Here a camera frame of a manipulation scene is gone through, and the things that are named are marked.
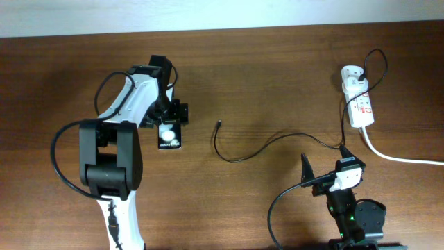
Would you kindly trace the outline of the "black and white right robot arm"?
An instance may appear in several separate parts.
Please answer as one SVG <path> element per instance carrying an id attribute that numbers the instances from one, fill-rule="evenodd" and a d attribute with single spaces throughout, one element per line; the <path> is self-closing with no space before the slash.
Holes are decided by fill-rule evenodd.
<path id="1" fill-rule="evenodd" d="M 336 161 L 335 169 L 324 176 L 315 177 L 308 157 L 301 154 L 301 181 L 304 188 L 312 188 L 314 197 L 326 196 L 327 209 L 335 219 L 341 237 L 352 238 L 353 212 L 357 204 L 352 189 L 362 181 L 365 163 L 351 153 L 345 146 L 340 146 L 342 158 Z"/>

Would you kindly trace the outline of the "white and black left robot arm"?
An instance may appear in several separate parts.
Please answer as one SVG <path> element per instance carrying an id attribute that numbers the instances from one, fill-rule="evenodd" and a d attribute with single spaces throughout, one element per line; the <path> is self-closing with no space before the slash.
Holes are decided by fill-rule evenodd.
<path id="1" fill-rule="evenodd" d="M 130 68 L 110 107 L 79 128 L 80 179 L 99 197 L 111 249 L 146 247 L 136 209 L 143 174 L 138 130 L 157 128 L 160 150 L 181 148 L 188 105 L 174 97 L 169 78 L 177 74 L 170 64 Z"/>

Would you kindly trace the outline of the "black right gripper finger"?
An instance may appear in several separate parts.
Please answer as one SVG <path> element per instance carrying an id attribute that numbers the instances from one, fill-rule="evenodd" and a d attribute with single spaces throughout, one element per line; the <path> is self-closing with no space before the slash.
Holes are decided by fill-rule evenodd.
<path id="1" fill-rule="evenodd" d="M 301 182 L 305 183 L 314 179 L 313 169 L 309 163 L 308 157 L 301 153 Z"/>
<path id="2" fill-rule="evenodd" d="M 342 144 L 339 146 L 339 151 L 341 153 L 341 160 L 354 160 L 355 156 Z"/>

